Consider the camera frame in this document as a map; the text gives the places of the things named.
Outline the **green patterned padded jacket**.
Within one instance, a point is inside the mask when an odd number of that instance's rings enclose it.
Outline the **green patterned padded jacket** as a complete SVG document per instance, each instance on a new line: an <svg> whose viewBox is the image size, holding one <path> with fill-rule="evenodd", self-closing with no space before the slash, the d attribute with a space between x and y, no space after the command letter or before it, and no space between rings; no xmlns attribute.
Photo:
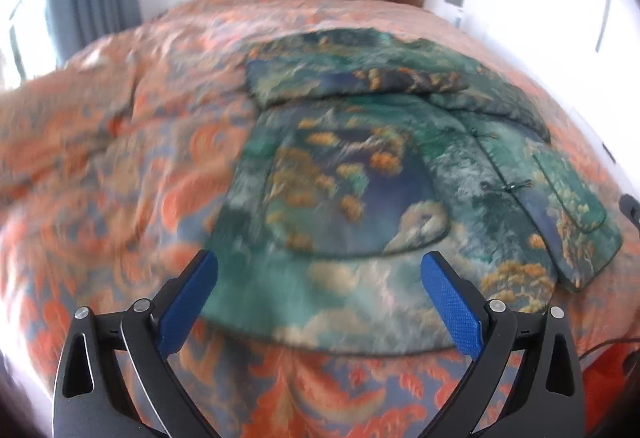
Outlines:
<svg viewBox="0 0 640 438"><path fill-rule="evenodd" d="M622 246L535 103L477 60L329 30L251 46L245 69L259 113L209 241L213 324L307 349L442 349L426 253L539 312Z"/></svg>

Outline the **orange paisley bedspread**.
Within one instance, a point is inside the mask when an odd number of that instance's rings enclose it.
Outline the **orange paisley bedspread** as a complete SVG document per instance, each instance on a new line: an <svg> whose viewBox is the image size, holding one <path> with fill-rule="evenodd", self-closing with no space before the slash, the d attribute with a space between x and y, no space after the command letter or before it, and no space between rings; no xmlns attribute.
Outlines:
<svg viewBox="0 0 640 438"><path fill-rule="evenodd" d="M329 30L427 39L527 94L552 146L592 187L623 238L582 290L556 284L593 369L639 334L639 239L617 210L611 161L555 100L480 42L427 11L379 0L194 0L108 36L1 97L1 349L15 378L54 385L74 309L112 311L152 294L212 237L258 117L245 63L256 44ZM403 354L307 349L201 317L175 362L229 437L407 437L445 402L465 358L449 345Z"/></svg>

